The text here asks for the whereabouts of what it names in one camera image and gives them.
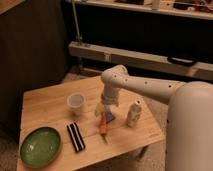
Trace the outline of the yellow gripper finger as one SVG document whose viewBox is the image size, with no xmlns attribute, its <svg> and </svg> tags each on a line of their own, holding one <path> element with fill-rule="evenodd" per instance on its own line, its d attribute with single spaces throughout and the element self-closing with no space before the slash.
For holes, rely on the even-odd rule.
<svg viewBox="0 0 213 171">
<path fill-rule="evenodd" d="M 111 120 L 111 112 L 110 112 L 110 108 L 108 105 L 104 105 L 104 108 L 105 108 L 105 112 L 106 112 L 106 118 L 107 118 L 107 121 L 110 121 Z"/>
<path fill-rule="evenodd" d="M 97 105 L 96 105 L 96 108 L 95 108 L 95 116 L 98 116 L 99 114 L 101 114 L 102 112 L 104 111 L 104 105 L 99 102 Z"/>
</svg>

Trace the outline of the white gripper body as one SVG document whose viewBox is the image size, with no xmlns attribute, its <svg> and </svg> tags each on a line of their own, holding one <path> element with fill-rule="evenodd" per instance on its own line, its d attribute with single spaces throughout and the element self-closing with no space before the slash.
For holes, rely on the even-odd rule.
<svg viewBox="0 0 213 171">
<path fill-rule="evenodd" d="M 103 89 L 101 99 L 105 105 L 118 106 L 119 105 L 118 98 L 119 98 L 119 89 L 118 88 L 105 87 Z"/>
</svg>

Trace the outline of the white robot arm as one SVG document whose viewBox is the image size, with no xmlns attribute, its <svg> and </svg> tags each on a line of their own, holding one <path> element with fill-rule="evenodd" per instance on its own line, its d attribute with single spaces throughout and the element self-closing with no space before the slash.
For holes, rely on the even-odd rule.
<svg viewBox="0 0 213 171">
<path fill-rule="evenodd" d="M 165 171 L 213 171 L 213 84 L 136 77 L 123 65 L 101 73 L 105 104 L 126 89 L 168 106 Z"/>
</svg>

